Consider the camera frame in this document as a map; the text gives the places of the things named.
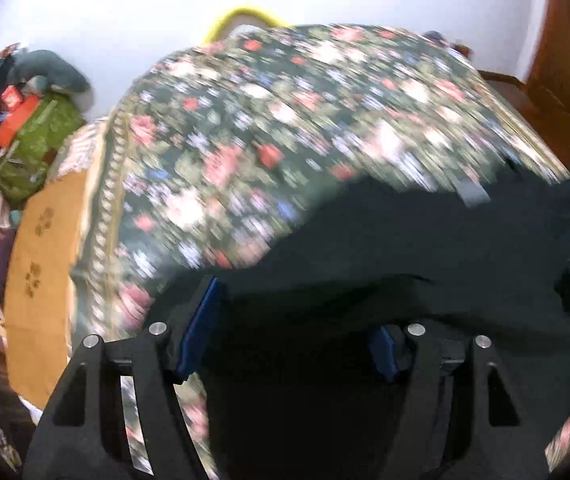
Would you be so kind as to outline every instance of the yellow object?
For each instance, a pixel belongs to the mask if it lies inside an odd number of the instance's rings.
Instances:
[[[240,14],[253,16],[254,18],[257,18],[258,20],[264,22],[265,25],[270,28],[289,27],[289,23],[283,22],[272,14],[265,12],[264,10],[256,9],[255,7],[236,7],[216,21],[214,26],[209,29],[209,32],[205,36],[203,44],[209,44],[220,40],[220,35],[225,27],[232,21],[232,19],[234,19],[236,16],[239,16]]]

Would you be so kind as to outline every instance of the green bag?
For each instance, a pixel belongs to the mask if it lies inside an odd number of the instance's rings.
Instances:
[[[84,122],[66,96],[49,93],[43,97],[0,158],[0,191],[12,208],[21,208],[40,190],[65,137]]]

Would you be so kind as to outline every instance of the paw print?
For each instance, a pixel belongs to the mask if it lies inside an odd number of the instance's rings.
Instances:
[[[40,265],[34,262],[30,265],[30,271],[25,275],[25,294],[33,299],[35,291],[40,286]]]
[[[36,226],[36,234],[42,236],[47,229],[51,227],[51,219],[54,217],[54,210],[47,207],[40,215],[38,219],[38,225]]]

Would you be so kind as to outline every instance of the metal screw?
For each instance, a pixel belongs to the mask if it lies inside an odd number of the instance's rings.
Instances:
[[[87,348],[93,348],[98,344],[98,341],[100,341],[100,339],[98,339],[98,336],[91,334],[82,340],[82,344],[87,346]]]
[[[407,332],[415,335],[416,337],[419,337],[425,333],[425,327],[420,323],[412,323],[407,327]]]
[[[162,321],[156,321],[149,326],[149,333],[153,335],[161,335],[165,330],[167,330],[167,325]]]
[[[477,335],[475,341],[480,348],[489,348],[492,345],[492,340],[485,335]]]

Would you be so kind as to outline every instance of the bed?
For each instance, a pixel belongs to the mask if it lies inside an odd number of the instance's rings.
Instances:
[[[92,132],[101,148],[70,272],[71,349],[90,333],[133,334],[176,272],[255,263],[359,175],[459,194],[506,160],[550,183],[568,176],[465,59],[369,25],[273,28],[175,52]],[[132,458],[148,470],[131,381],[123,392]],[[216,478],[198,378],[177,393]]]

